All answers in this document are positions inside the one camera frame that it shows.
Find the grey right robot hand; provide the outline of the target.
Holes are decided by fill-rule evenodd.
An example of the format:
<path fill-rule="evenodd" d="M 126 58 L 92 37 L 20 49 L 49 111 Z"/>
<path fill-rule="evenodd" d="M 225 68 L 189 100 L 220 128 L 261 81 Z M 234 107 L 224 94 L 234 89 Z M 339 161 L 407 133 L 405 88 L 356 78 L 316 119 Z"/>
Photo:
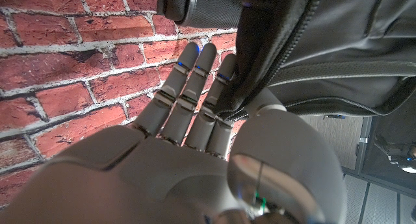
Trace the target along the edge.
<path fill-rule="evenodd" d="M 114 126 L 53 157 L 2 223 L 342 223 L 346 191 L 322 136 L 268 89 L 236 135 L 213 112 L 228 55 L 198 104 L 216 47 L 189 43 L 132 127 Z"/>

